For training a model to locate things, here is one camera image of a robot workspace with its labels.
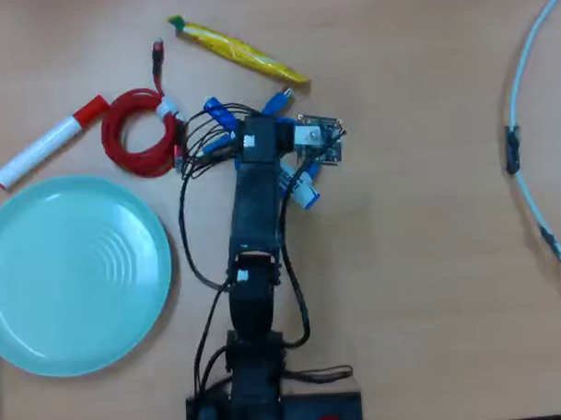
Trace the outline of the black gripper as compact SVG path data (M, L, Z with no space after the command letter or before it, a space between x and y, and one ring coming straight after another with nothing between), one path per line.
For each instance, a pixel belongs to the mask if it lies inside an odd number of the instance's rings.
M239 159L272 163L294 151L295 124L271 116L247 117L238 126Z

